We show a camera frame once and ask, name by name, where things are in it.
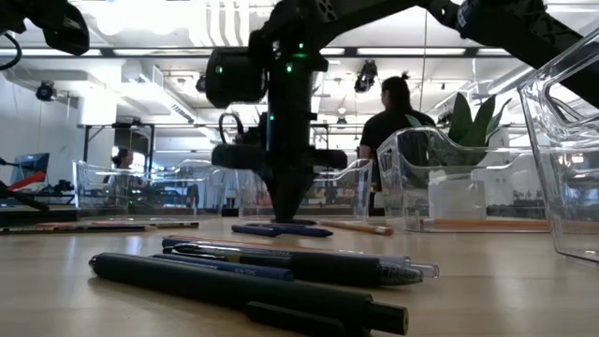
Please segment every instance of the black marker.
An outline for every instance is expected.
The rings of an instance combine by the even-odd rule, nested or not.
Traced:
[[[407,309],[369,294],[213,271],[157,258],[104,253],[90,266],[99,277],[188,299],[245,310],[255,321],[288,330],[368,336],[370,330],[405,334]]]

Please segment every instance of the ceiling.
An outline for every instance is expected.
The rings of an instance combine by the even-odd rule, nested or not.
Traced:
[[[247,41],[250,31],[262,26],[270,15],[272,0],[238,1],[165,1],[165,0],[111,0],[71,1],[83,13],[91,30],[93,48],[214,48],[238,46]],[[548,12],[579,33],[588,33],[596,27],[599,18],[599,2],[567,1],[548,2]],[[17,36],[24,48],[45,48],[43,35],[31,23],[29,30]],[[8,48],[2,40],[0,48]],[[519,66],[522,62],[506,57],[504,51],[497,58],[455,57],[466,47],[481,47],[438,23],[426,10],[413,7],[387,18],[372,22],[342,34],[329,44],[330,48],[411,48],[411,56],[373,57],[381,80],[407,71],[412,89],[415,109],[429,112],[449,95],[476,81],[495,81]],[[424,48],[438,48],[437,53],[424,57]],[[128,51],[135,56],[147,51]],[[355,94],[353,84],[364,59],[359,57],[328,56],[329,71],[319,97],[313,99],[313,110],[318,111],[320,121],[335,122],[338,110],[345,111],[348,123],[363,124],[370,116],[382,109],[380,84],[370,92]],[[123,58],[32,58],[24,59],[21,66],[33,69],[76,69],[94,75],[108,86],[119,91],[122,83]],[[204,94],[195,88],[207,59],[181,57],[145,57],[138,59],[144,69],[156,67],[164,75],[164,88],[176,99],[189,107],[203,123],[215,123],[220,115]],[[120,114],[138,115],[146,122],[182,123],[175,114],[159,112],[152,104],[153,97],[132,97],[139,105],[122,104]],[[229,110],[240,113],[245,123],[256,120],[256,112],[266,106],[234,106]],[[347,142],[339,136],[339,142]]]

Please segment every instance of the desk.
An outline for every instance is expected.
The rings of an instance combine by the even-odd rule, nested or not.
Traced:
[[[276,239],[437,262],[442,277],[372,290],[410,310],[409,336],[599,336],[599,273],[566,261],[548,234],[396,234],[333,229],[330,239]],[[93,277],[90,256],[149,255],[180,233],[267,242],[228,226],[132,234],[0,237],[3,337],[271,337],[297,334],[250,322],[243,313]],[[390,336],[375,332],[373,336]]]

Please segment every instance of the black shirt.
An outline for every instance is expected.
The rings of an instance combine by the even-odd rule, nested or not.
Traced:
[[[422,112],[409,110],[407,114],[415,117],[421,125],[435,126],[433,119]],[[383,112],[377,113],[364,125],[364,130],[362,131],[362,140],[359,144],[370,147],[373,152],[373,183],[378,183],[379,190],[381,188],[381,181],[378,171],[376,150],[385,140],[387,140],[387,138],[389,138],[389,136],[393,135],[395,132],[406,127],[413,126],[419,125],[412,125],[408,117],[406,117],[406,113],[401,110],[385,110]]]

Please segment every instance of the red object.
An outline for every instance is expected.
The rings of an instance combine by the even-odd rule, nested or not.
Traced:
[[[32,175],[29,178],[25,178],[25,179],[21,180],[20,182],[16,182],[16,183],[12,184],[11,186],[8,187],[8,191],[14,191],[16,189],[23,188],[30,183],[43,182],[44,179],[46,179],[46,174],[44,172],[40,171],[40,172]]]

